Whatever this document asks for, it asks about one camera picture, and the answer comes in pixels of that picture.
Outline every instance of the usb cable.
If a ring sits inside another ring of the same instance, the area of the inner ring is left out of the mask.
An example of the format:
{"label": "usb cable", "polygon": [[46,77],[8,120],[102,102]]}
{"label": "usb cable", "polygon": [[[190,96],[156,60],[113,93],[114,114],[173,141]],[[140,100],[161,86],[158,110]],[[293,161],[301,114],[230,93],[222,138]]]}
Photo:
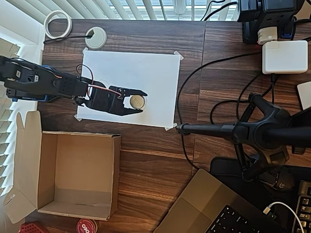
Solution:
{"label": "usb cable", "polygon": [[263,213],[264,213],[265,215],[267,215],[267,214],[270,212],[271,207],[272,207],[273,205],[275,205],[275,204],[281,204],[281,205],[284,205],[285,207],[287,207],[287,208],[295,215],[295,218],[297,219],[297,221],[298,221],[298,223],[299,223],[300,229],[301,229],[302,233],[304,233],[304,230],[303,230],[303,228],[302,228],[301,222],[300,222],[300,220],[299,220],[297,214],[295,213],[294,210],[291,209],[291,207],[289,207],[289,206],[288,206],[287,204],[285,204],[285,203],[282,203],[282,202],[280,202],[280,201],[273,202],[273,203],[271,203],[270,205],[268,205],[268,207],[266,207],[266,208],[264,209]]}

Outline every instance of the microphone arm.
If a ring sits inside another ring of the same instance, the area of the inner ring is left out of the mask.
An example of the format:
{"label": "microphone arm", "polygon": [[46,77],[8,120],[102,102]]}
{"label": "microphone arm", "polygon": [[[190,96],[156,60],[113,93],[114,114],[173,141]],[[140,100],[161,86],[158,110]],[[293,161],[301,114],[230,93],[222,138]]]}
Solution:
{"label": "microphone arm", "polygon": [[[264,117],[257,122],[248,122],[255,107]],[[244,179],[251,180],[269,169],[281,166],[289,159],[286,145],[311,148],[311,127],[297,127],[296,115],[266,101],[261,95],[250,94],[249,105],[240,121],[220,125],[177,125],[182,135],[190,133],[224,138],[234,143]],[[243,144],[252,146],[259,159],[251,166],[246,163]]]}
{"label": "microphone arm", "polygon": [[176,129],[183,135],[189,135],[190,133],[201,134],[213,137],[222,137],[227,140],[232,138],[232,132],[234,125],[190,125],[182,124],[177,125]]}

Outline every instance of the masking tape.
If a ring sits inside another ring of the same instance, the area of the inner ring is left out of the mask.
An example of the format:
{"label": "masking tape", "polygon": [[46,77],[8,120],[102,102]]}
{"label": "masking tape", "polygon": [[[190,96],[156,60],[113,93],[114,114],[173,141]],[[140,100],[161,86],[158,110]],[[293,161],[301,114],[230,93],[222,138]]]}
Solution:
{"label": "masking tape", "polygon": [[[50,31],[49,31],[49,22],[50,20],[52,19],[53,16],[55,15],[64,15],[67,19],[67,28],[65,30],[65,32],[59,36],[53,36],[51,35]],[[71,20],[71,17],[64,11],[60,11],[60,10],[57,10],[57,11],[52,11],[51,13],[49,13],[47,15],[47,17],[45,18],[44,20],[44,31],[45,31],[45,34],[50,38],[50,39],[58,39],[58,38],[63,38],[63,37],[66,37],[70,34],[71,32],[71,29],[72,29],[72,20]]]}

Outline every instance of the keyboard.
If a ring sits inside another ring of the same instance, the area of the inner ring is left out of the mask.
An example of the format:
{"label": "keyboard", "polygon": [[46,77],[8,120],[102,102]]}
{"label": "keyboard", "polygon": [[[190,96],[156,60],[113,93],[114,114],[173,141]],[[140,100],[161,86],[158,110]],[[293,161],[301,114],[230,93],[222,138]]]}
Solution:
{"label": "keyboard", "polygon": [[[301,196],[297,206],[297,216],[300,219],[304,233],[311,233],[311,198]],[[295,221],[294,233],[302,233]]]}
{"label": "keyboard", "polygon": [[[301,181],[298,195],[296,214],[301,222],[304,233],[311,233],[311,182]],[[296,219],[294,221],[293,233],[302,233]]]}
{"label": "keyboard", "polygon": [[263,233],[232,207],[226,205],[206,233]]}

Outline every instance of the red object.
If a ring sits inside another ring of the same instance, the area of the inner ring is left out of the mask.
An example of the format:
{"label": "red object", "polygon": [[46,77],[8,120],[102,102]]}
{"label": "red object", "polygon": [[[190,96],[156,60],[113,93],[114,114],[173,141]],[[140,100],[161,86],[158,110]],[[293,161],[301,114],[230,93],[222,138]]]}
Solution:
{"label": "red object", "polygon": [[18,233],[49,233],[43,227],[41,227],[38,223],[24,223],[21,225]]}
{"label": "red object", "polygon": [[80,219],[77,223],[77,233],[96,233],[97,226],[90,219]]}

